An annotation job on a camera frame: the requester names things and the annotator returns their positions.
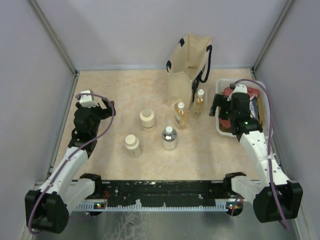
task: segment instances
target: table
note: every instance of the table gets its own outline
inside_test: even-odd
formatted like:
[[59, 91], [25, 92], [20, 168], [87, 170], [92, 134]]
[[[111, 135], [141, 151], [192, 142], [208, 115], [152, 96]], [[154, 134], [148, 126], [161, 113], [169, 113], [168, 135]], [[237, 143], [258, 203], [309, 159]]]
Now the table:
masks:
[[[161, 132], [174, 125], [174, 110], [167, 105], [168, 75], [161, 70], [107, 70], [82, 71], [75, 94], [92, 90], [115, 102], [116, 116], [110, 130], [100, 139], [89, 160], [76, 174], [101, 175], [104, 180], [222, 180], [227, 173], [244, 172], [252, 180], [258, 176], [245, 149], [235, 137], [221, 136], [215, 127], [215, 118], [209, 116], [220, 78], [252, 79], [249, 69], [212, 69], [207, 83], [200, 85], [206, 93], [203, 114], [189, 118], [189, 127], [178, 130], [178, 144], [173, 150], [161, 145]], [[65, 124], [55, 167], [63, 158], [71, 131], [77, 100], [73, 98]], [[143, 131], [139, 114], [150, 108], [156, 115], [154, 132]], [[102, 120], [99, 133], [110, 119]], [[125, 149], [125, 137], [137, 136], [142, 155], [131, 158]]]

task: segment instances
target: white plastic bin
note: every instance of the white plastic bin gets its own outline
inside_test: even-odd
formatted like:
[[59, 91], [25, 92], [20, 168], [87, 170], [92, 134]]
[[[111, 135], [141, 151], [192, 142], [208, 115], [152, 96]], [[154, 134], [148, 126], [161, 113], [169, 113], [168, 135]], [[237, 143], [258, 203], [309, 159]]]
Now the white plastic bin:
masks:
[[[230, 84], [234, 83], [235, 81], [237, 81], [239, 79], [232, 79], [232, 78], [220, 78], [215, 85], [215, 93], [216, 94], [221, 94], [225, 88], [230, 87]], [[266, 139], [268, 138], [268, 134], [269, 134], [269, 125], [270, 125], [270, 109], [269, 109], [269, 103], [268, 103], [268, 98], [266, 93], [261, 89], [261, 87], [259, 87], [258, 85], [254, 84], [253, 82], [249, 82], [249, 81], [242, 81], [241, 84], [246, 85], [247, 87], [252, 87], [252, 88], [256, 88], [260, 90], [260, 94], [262, 97], [262, 104], [263, 104], [263, 111], [264, 111], [264, 122], [262, 124], [262, 128], [263, 128], [263, 132], [264, 135], [266, 137]], [[232, 133], [229, 132], [223, 132], [220, 130], [219, 127], [219, 110], [220, 108], [217, 107], [216, 111], [215, 111], [215, 128], [217, 130], [217, 132], [221, 135], [224, 136], [229, 136], [229, 137], [236, 137], [235, 135], [232, 135]]]

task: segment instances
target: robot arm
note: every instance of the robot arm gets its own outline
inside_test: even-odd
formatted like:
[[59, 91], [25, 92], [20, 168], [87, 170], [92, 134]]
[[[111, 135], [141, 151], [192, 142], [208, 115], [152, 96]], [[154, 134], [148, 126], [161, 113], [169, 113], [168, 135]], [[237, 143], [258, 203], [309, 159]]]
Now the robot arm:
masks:
[[[93, 93], [82, 91], [81, 94]], [[105, 109], [92, 95], [81, 95], [76, 103], [75, 128], [62, 161], [38, 190], [30, 190], [25, 196], [25, 217], [27, 223], [31, 218], [30, 228], [61, 233], [72, 211], [88, 196], [101, 192], [102, 180], [98, 175], [85, 173], [77, 182], [72, 180], [95, 149], [101, 120], [116, 115], [114, 102], [110, 106], [106, 100], [102, 101]]]
[[247, 87], [243, 84], [233, 86], [230, 96], [216, 94], [210, 110], [211, 116], [216, 114], [217, 107], [220, 107], [219, 118], [230, 121], [232, 134], [248, 152], [259, 177], [257, 184], [242, 172], [229, 173], [224, 179], [226, 190], [247, 199], [253, 205], [254, 213], [260, 222], [280, 221], [282, 218], [271, 187], [272, 174], [276, 196], [284, 217], [296, 218], [303, 195], [302, 187], [299, 183], [290, 181], [273, 154], [268, 155], [263, 129], [258, 120], [251, 118]]

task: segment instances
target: silver bottle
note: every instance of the silver bottle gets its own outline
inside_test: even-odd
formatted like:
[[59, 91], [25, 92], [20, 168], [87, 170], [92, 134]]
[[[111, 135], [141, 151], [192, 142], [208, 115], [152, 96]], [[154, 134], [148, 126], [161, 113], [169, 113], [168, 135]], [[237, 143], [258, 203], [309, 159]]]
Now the silver bottle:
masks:
[[176, 130], [172, 126], [167, 126], [162, 131], [162, 146], [167, 150], [174, 149], [177, 145], [177, 136]]

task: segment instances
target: gray floor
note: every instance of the gray floor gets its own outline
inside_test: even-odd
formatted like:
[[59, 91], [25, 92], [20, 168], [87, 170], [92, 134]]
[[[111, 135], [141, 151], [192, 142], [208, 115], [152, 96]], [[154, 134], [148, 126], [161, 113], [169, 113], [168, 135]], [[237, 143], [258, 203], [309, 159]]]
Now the gray floor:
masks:
[[286, 231], [278, 222], [260, 223], [245, 202], [236, 217], [224, 212], [104, 212], [70, 219], [61, 234], [42, 233], [33, 240], [298, 240], [290, 226]]

